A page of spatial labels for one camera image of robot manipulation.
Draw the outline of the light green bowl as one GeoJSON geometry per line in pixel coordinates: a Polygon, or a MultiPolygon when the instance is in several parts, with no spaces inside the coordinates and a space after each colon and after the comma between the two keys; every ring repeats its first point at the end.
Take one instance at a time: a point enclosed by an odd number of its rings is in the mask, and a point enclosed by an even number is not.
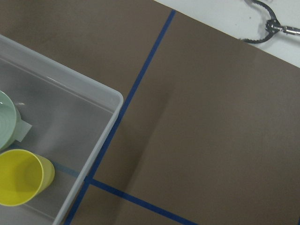
{"type": "Polygon", "coordinates": [[[0,92],[0,150],[5,150],[13,142],[22,142],[32,125],[22,120],[18,109],[10,97],[0,92]]]}

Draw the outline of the yellow plastic cup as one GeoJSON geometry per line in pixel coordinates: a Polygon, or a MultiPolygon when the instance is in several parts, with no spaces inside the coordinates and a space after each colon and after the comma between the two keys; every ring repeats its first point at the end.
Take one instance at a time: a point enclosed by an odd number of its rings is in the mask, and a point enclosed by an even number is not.
{"type": "Polygon", "coordinates": [[[0,154],[0,204],[14,207],[25,204],[53,182],[52,162],[22,149],[0,154]]]}

